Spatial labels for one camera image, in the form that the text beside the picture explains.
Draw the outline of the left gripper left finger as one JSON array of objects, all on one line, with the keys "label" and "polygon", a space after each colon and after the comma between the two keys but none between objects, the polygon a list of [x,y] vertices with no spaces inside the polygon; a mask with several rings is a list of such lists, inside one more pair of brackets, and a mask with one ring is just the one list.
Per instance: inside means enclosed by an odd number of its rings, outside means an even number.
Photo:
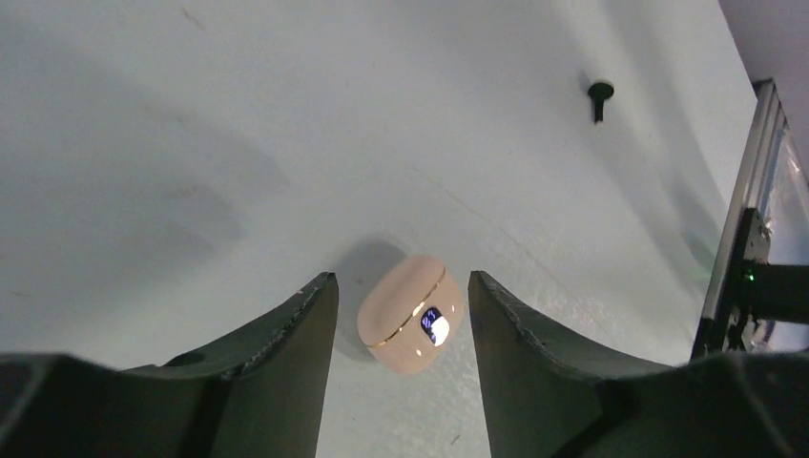
[{"label": "left gripper left finger", "polygon": [[5,457],[312,457],[339,286],[286,302],[167,364],[118,370],[69,354],[1,358]]}]

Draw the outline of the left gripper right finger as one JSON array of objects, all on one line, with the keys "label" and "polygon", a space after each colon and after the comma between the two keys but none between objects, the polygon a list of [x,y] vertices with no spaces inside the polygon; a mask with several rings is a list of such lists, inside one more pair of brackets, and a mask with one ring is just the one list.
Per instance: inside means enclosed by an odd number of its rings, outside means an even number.
[{"label": "left gripper right finger", "polygon": [[470,322],[495,457],[804,457],[808,357],[656,364],[526,305],[484,271]]}]

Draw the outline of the beige earbud charging case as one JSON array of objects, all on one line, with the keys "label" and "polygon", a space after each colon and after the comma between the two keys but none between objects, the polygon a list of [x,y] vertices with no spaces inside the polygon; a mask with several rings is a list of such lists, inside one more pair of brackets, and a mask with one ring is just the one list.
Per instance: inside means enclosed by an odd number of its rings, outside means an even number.
[{"label": "beige earbud charging case", "polygon": [[368,293],[357,316],[359,337],[389,370],[412,375],[437,358],[460,329],[464,294],[440,260],[413,255]]}]

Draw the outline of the black earbud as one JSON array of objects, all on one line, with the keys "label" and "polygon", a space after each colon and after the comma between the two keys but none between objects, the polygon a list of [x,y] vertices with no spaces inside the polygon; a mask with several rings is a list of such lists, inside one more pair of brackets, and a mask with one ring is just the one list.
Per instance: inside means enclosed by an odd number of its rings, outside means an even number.
[{"label": "black earbud", "polygon": [[613,84],[605,80],[594,81],[588,87],[587,95],[591,100],[592,121],[595,125],[604,122],[605,104],[612,98],[614,91]]}]

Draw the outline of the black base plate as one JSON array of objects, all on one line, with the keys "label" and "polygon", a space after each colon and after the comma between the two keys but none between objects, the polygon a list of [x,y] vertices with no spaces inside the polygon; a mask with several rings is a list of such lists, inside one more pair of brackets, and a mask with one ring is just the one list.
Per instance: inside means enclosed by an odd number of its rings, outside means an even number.
[{"label": "black base plate", "polygon": [[745,209],[740,217],[725,275],[719,283],[714,309],[700,318],[692,347],[692,361],[714,353],[749,352],[757,320],[752,306],[743,296],[756,281],[754,265],[768,259],[771,235],[755,207]]}]

